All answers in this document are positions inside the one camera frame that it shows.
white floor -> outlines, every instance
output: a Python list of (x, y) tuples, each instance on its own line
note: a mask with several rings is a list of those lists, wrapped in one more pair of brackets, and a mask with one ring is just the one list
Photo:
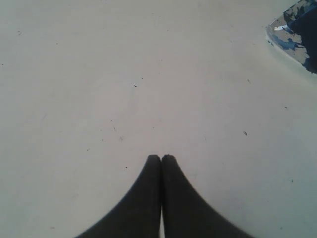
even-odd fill
[(264, 37), (294, 3), (2, 0), (0, 237), (78, 235), (166, 153), (251, 235), (316, 237), (317, 77)]

floor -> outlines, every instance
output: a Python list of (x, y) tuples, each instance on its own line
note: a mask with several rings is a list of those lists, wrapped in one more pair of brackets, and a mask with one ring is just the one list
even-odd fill
[(0, 237), (74, 237), (173, 154), (258, 238), (317, 236), (317, 77), (267, 43), (294, 0), (2, 0)]

